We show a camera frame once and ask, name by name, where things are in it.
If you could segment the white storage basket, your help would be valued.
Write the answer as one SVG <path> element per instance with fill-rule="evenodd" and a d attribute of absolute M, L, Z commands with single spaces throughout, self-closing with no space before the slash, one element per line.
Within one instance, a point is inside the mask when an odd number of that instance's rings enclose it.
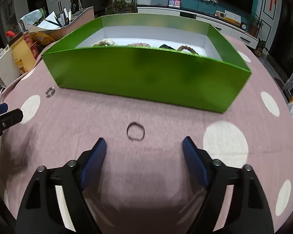
<path fill-rule="evenodd" d="M 0 49 L 0 85 L 7 88 L 20 75 L 11 48 Z"/>

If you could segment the potted plant by cabinet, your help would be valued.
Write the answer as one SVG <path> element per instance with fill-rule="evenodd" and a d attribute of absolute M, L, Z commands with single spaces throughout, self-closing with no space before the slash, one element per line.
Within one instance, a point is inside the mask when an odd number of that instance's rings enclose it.
<path fill-rule="evenodd" d="M 261 57 L 263 51 L 269 53 L 269 50 L 266 48 L 266 41 L 259 39 L 256 48 L 254 49 L 254 54 L 256 57 Z"/>

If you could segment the small black alarm clock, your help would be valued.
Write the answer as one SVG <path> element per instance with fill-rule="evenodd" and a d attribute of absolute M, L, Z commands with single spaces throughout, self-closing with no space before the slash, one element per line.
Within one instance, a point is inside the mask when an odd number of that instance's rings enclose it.
<path fill-rule="evenodd" d="M 243 29 L 243 30 L 246 30 L 247 29 L 247 24 L 242 22 L 240 27 Z"/>

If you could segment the white yellow box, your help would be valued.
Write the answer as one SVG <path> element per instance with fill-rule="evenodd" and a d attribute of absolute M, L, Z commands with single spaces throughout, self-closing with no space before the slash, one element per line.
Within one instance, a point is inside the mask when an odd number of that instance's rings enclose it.
<path fill-rule="evenodd" d="M 235 24 L 237 26 L 241 25 L 241 16 L 240 15 L 237 15 L 237 14 L 230 12 L 230 11 L 227 11 L 227 10 L 225 10 L 224 14 L 225 14 L 226 21 L 228 21 L 232 24 Z"/>

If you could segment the pink polka dot tablecloth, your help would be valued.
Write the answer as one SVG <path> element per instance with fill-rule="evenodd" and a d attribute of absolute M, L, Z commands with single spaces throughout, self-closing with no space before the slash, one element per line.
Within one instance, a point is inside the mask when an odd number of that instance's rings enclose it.
<path fill-rule="evenodd" d="M 241 42 L 251 77 L 225 113 L 56 88 L 45 63 L 1 96 L 24 119 L 0 138 L 0 194 L 13 215 L 38 166 L 63 166 L 102 137 L 107 154 L 85 192 L 104 233 L 185 233 L 205 191 L 182 152 L 189 136 L 226 165 L 253 166 L 275 229 L 293 211 L 293 121 L 275 81 Z"/>

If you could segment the yellow bear bottle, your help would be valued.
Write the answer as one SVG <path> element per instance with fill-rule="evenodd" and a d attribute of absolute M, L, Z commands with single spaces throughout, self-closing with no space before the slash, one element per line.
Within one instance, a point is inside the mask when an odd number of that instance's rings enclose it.
<path fill-rule="evenodd" d="M 16 35 L 10 42 L 9 47 L 12 50 L 13 59 L 17 68 L 22 74 L 29 72 L 36 64 L 36 60 L 29 48 L 28 44 L 24 40 L 24 36 L 20 33 Z"/>

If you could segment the pink desk organizer box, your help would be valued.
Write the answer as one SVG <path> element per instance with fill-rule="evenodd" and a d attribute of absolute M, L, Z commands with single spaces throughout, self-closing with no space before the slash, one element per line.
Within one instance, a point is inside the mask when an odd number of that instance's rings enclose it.
<path fill-rule="evenodd" d="M 63 38 L 64 36 L 66 36 L 67 34 L 71 33 L 72 31 L 76 30 L 77 28 L 92 21 L 94 18 L 95 18 L 94 7 L 91 6 L 84 9 L 83 12 L 81 13 L 73 14 L 72 21 L 70 22 L 70 24 L 64 27 L 61 27 L 55 30 L 43 30 L 42 28 L 32 26 L 29 32 L 30 33 L 41 32 L 41 33 L 49 35 L 50 37 L 52 37 L 53 39 L 57 41 Z"/>

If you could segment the potted plant on cabinet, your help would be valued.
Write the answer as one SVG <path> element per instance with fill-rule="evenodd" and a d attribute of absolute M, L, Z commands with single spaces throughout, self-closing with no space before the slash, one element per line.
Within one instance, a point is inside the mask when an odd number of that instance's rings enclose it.
<path fill-rule="evenodd" d="M 265 25 L 265 22 L 256 13 L 253 12 L 249 15 L 249 22 L 249 34 L 253 37 L 257 37 L 259 31 Z"/>

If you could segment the cream white wristwatch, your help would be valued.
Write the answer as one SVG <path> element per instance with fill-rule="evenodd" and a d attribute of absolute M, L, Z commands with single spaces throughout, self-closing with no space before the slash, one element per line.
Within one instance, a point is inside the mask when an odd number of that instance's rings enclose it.
<path fill-rule="evenodd" d="M 112 39 L 102 39 L 92 45 L 93 47 L 110 47 L 117 46 L 117 43 Z"/>

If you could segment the green cardboard box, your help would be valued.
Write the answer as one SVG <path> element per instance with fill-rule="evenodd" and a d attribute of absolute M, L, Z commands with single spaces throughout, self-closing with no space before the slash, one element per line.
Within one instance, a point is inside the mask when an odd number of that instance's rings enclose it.
<path fill-rule="evenodd" d="M 117 46 L 93 47 L 102 39 Z M 160 49 L 166 44 L 174 50 Z M 61 88 L 225 112 L 251 76 L 212 25 L 161 14 L 115 14 L 69 33 L 42 55 Z"/>

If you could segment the blue red small box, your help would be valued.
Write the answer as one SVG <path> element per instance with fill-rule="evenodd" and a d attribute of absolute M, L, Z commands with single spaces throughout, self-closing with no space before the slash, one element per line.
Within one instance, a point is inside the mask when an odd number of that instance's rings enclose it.
<path fill-rule="evenodd" d="M 168 0 L 168 6 L 174 8 L 180 8 L 181 0 Z"/>

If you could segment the black wristwatch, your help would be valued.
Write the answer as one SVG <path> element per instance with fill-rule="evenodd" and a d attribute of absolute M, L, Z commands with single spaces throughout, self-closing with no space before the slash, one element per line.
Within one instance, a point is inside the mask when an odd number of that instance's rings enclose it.
<path fill-rule="evenodd" d="M 159 48 L 160 48 L 160 49 L 167 49 L 167 50 L 174 50 L 174 51 L 175 51 L 174 48 L 172 48 L 172 47 L 170 47 L 170 46 L 168 46 L 168 45 L 166 45 L 166 44 L 162 44 Z"/>

